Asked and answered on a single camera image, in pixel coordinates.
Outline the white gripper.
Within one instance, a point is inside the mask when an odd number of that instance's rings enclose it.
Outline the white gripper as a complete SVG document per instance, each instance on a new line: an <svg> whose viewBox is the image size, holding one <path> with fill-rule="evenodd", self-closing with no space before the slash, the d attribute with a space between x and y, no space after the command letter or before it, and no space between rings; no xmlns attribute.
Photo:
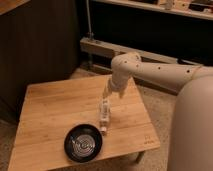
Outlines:
<svg viewBox="0 0 213 171"><path fill-rule="evenodd" d="M119 98L122 99L125 94L127 83L128 80L126 78L111 76L108 79L107 86L104 88L102 98L105 99L110 96L112 92L117 92L119 93Z"/></svg>

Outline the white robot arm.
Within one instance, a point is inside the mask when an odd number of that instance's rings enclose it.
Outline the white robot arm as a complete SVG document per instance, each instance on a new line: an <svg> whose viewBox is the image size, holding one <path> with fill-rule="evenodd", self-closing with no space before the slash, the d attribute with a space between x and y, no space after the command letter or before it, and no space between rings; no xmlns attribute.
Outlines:
<svg viewBox="0 0 213 171"><path fill-rule="evenodd" d="M144 62L130 52L111 69L105 96L123 94L131 78L173 94L166 171L213 171L213 66Z"/></svg>

